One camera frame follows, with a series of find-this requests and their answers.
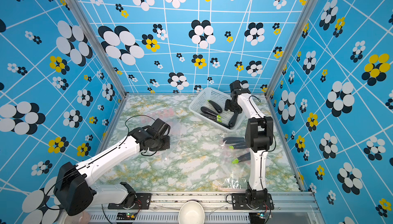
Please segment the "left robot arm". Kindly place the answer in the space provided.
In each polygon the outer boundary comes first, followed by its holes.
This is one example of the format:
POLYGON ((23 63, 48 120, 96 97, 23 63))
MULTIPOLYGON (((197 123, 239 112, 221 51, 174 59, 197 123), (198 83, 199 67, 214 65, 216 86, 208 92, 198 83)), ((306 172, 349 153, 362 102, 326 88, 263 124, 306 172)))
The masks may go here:
POLYGON ((126 182, 116 185, 97 185, 106 172, 131 156, 155 155, 170 148, 170 125, 155 119, 152 125, 137 127, 117 144, 88 160, 60 167, 53 186, 55 197, 69 216, 76 216, 90 206, 115 204, 125 209, 143 208, 136 191, 126 182))

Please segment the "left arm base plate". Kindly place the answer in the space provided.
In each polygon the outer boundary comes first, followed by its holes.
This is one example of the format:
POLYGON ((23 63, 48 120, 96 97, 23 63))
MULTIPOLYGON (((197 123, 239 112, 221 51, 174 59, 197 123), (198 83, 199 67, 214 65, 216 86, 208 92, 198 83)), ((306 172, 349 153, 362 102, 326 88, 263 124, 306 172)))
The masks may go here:
POLYGON ((107 208, 111 210, 148 210, 151 197, 151 193, 136 193, 131 197, 127 197, 120 204, 108 204, 107 208))

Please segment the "eggplant with green stem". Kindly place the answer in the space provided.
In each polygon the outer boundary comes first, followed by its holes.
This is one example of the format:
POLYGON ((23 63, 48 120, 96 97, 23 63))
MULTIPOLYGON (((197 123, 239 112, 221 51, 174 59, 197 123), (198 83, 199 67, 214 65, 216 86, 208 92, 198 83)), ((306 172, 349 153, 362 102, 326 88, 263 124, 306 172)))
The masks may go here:
POLYGON ((247 161, 250 161, 250 160, 251 160, 251 153, 248 152, 248 153, 245 153, 245 154, 235 158, 232 161, 232 164, 238 164, 238 163, 247 162, 247 161))

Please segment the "dark purple eggplant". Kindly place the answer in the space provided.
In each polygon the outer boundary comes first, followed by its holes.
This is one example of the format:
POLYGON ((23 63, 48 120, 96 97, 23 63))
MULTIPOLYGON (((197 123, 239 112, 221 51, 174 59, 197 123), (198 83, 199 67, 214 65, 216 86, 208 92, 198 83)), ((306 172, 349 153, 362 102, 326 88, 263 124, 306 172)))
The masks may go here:
POLYGON ((236 150, 236 149, 247 149, 248 146, 247 146, 247 144, 245 142, 241 142, 241 143, 229 144, 228 148, 229 149, 233 149, 233 150, 236 150))

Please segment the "clear pink-dotted zip bag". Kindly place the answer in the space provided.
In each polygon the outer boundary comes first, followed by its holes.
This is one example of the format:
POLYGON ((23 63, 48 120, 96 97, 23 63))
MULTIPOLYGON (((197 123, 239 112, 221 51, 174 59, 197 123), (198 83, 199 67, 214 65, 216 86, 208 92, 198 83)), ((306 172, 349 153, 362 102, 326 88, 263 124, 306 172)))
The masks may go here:
POLYGON ((216 136, 219 172, 215 185, 220 191, 247 188, 251 170, 251 152, 245 138, 228 134, 216 136))

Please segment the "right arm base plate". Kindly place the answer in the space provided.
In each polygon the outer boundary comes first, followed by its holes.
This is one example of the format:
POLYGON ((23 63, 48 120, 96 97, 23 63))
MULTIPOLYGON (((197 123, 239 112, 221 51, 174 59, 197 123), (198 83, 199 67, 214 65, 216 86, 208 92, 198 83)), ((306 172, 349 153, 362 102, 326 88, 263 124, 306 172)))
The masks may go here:
POLYGON ((268 193, 264 198, 249 200, 245 193, 231 193, 233 210, 274 210, 272 196, 268 193))

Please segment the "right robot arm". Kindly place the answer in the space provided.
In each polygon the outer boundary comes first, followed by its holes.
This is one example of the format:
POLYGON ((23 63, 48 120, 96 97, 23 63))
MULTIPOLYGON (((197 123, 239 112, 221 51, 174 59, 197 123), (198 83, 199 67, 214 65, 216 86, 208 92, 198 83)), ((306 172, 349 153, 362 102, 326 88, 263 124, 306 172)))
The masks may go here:
POLYGON ((270 146, 273 145, 273 119, 260 111, 252 99, 248 88, 241 81, 230 84, 230 99, 226 100, 225 110, 242 113, 248 119, 245 143, 251 155, 250 178, 247 182, 246 203, 252 209, 265 205, 271 210, 271 202, 266 184, 266 163, 270 146))

